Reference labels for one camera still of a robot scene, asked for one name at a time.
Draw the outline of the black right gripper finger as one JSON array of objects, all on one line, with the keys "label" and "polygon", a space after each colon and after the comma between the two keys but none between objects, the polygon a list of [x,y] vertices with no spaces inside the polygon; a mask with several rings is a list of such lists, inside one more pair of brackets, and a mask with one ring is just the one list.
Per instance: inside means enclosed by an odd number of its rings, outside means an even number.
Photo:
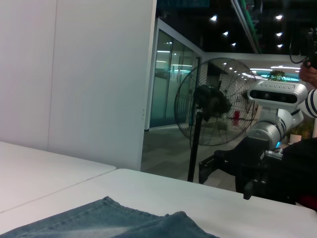
[{"label": "black right gripper finger", "polygon": [[232,150],[217,150],[214,154],[199,162],[199,183],[204,184],[216,170],[221,170],[232,176],[237,176],[239,164],[236,161],[236,152]]},{"label": "black right gripper finger", "polygon": [[252,196],[257,194],[257,180],[253,179],[247,182],[243,189],[243,198],[249,200]]}]

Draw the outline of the person's bare hand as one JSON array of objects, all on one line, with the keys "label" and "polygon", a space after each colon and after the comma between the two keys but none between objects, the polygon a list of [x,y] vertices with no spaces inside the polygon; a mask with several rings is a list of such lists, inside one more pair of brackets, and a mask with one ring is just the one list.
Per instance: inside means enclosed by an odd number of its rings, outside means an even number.
[{"label": "person's bare hand", "polygon": [[317,70],[314,67],[306,67],[302,64],[299,71],[299,78],[317,88]]}]

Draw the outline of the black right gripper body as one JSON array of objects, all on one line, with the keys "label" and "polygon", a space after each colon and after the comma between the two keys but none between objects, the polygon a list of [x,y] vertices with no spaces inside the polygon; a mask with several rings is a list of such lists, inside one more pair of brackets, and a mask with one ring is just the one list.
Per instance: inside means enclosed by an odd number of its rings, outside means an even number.
[{"label": "black right gripper body", "polygon": [[282,174],[277,170],[280,160],[265,155],[268,146],[267,140],[248,136],[237,145],[235,152],[239,171],[235,176],[236,191],[243,194],[245,184],[256,179],[256,197],[295,205],[295,196],[287,191]]}]

